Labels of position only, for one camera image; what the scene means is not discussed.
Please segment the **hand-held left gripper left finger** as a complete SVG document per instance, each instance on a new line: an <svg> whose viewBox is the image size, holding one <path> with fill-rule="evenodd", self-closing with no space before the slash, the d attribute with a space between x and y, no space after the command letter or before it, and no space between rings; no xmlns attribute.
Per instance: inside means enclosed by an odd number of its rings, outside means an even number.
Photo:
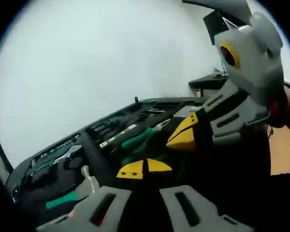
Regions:
<svg viewBox="0 0 290 232"><path fill-rule="evenodd" d="M73 209L36 228L38 232L141 232L145 224L144 202L139 190L101 186L83 166L84 181L71 197Z"/></svg>

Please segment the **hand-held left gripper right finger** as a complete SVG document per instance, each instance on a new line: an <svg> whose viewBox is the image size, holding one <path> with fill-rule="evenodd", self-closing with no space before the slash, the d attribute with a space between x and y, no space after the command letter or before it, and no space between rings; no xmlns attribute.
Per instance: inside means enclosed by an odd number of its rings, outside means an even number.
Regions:
<svg viewBox="0 0 290 232"><path fill-rule="evenodd" d="M205 195L215 182L205 164L184 159L166 164L146 160L146 231L252 232L254 229L219 211Z"/></svg>

